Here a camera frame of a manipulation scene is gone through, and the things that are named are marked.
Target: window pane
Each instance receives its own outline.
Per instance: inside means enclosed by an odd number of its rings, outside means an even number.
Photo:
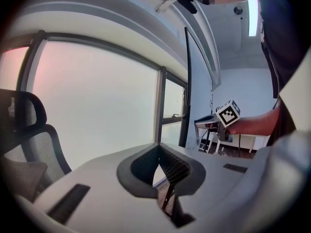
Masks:
[[[184,88],[170,80],[166,80],[163,117],[181,116]]]
[[[161,142],[178,145],[181,122],[162,126]]]
[[[16,90],[20,66],[28,47],[5,52],[0,60],[0,88]]]
[[[34,90],[72,169],[154,142],[157,71],[82,44],[47,42]]]

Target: black slot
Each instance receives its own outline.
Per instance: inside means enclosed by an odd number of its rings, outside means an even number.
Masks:
[[[225,164],[224,168],[230,169],[232,171],[240,172],[240,173],[246,173],[246,171],[247,171],[247,167],[232,165],[229,163]]]
[[[87,185],[76,184],[48,213],[55,221],[65,224],[89,191]]]

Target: black shirt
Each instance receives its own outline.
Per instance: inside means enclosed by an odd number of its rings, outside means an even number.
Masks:
[[[272,76],[273,96],[286,85],[302,62],[309,46],[308,0],[259,0],[263,27],[262,50]],[[295,130],[293,120],[280,101],[280,114],[268,145]]]

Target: person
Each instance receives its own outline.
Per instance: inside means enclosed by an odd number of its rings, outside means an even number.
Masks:
[[[208,0],[224,4],[246,0]],[[304,6],[307,0],[258,0],[262,18],[261,48],[272,75],[274,98],[302,62],[311,37]],[[282,99],[278,106],[260,116],[241,118],[229,126],[230,134],[271,135],[268,146],[295,130],[293,120]]]

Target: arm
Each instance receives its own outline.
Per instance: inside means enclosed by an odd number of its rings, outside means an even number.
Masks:
[[[230,134],[271,135],[279,115],[279,107],[260,116],[244,117],[227,129]]]

